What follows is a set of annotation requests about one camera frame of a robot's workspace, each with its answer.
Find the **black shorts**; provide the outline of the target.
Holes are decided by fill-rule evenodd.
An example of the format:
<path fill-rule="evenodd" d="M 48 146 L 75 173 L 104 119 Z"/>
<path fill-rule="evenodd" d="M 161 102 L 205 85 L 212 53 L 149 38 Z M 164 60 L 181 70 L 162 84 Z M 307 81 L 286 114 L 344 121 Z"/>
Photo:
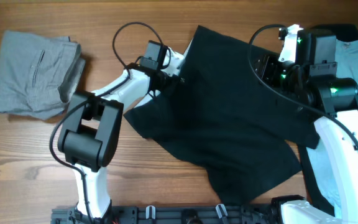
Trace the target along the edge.
<path fill-rule="evenodd" d="M 143 138 L 204 167 L 225 204 L 248 203 L 299 173 L 289 142 L 314 148 L 319 141 L 307 116 L 252 73 L 248 58 L 264 54 L 199 26 L 181 82 L 125 114 Z"/>

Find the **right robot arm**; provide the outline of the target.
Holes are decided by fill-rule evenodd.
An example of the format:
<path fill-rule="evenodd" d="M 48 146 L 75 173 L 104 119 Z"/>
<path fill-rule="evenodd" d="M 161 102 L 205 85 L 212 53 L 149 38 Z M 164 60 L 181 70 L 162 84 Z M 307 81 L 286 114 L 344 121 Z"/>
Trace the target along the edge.
<path fill-rule="evenodd" d="M 358 223 L 358 40 L 349 31 L 277 28 L 280 55 L 266 55 L 252 71 L 269 90 L 312 113 L 319 143 L 306 150 L 306 164 L 328 202 L 281 199 L 277 221 Z"/>

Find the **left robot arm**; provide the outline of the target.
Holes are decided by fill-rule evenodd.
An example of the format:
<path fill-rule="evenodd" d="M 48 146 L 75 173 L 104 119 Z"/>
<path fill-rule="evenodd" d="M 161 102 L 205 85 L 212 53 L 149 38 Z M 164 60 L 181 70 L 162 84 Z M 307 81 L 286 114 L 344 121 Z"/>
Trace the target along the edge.
<path fill-rule="evenodd" d="M 181 82 L 165 70 L 135 67 L 102 89 L 73 95 L 67 114 L 52 131 L 49 149 L 75 173 L 78 202 L 65 211 L 53 210 L 52 223 L 115 223 L 107 166 L 117 149 L 124 111 L 148 93 Z"/>

